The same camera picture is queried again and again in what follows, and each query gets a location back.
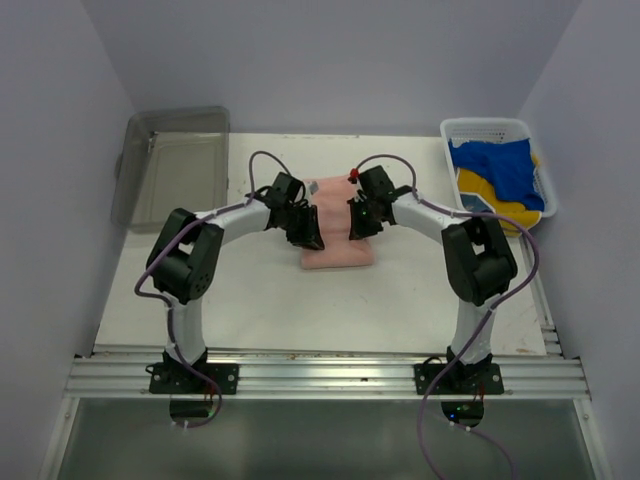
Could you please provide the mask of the pink towel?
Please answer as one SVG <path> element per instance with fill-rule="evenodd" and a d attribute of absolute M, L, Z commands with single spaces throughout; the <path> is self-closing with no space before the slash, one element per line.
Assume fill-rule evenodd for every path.
<path fill-rule="evenodd" d="M 375 254 L 366 240 L 350 240 L 351 214 L 348 201 L 356 187 L 347 176 L 309 180 L 316 190 L 311 201 L 317 207 L 323 250 L 303 250 L 300 264 L 304 270 L 355 268 L 373 265 Z"/>

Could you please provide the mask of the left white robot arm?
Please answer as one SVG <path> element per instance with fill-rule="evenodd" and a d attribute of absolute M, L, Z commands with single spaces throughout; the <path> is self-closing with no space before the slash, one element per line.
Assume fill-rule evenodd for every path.
<path fill-rule="evenodd" d="M 314 182 L 280 172 L 272 184 L 239 203 L 197 213 L 177 208 L 169 214 L 134 291 L 165 303 L 168 343 L 163 362 L 175 365 L 172 379 L 185 392 L 197 392 L 207 383 L 202 297 L 213 283 L 222 247 L 246 235 L 280 229 L 295 247 L 324 250 L 318 210 L 311 202 L 317 190 Z"/>

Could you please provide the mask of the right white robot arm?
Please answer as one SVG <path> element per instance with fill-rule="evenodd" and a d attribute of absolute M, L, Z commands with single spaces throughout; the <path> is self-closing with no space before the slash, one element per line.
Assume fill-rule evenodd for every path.
<path fill-rule="evenodd" d="M 351 240 L 372 237 L 387 223 L 442 246 L 446 276 L 459 299 L 445 379 L 454 391 L 470 391 L 491 364 L 492 303 L 508 291 L 518 272 L 500 221 L 430 203 L 410 186 L 395 186 L 381 166 L 353 169 L 348 181 L 356 186 L 356 196 L 348 201 Z"/>

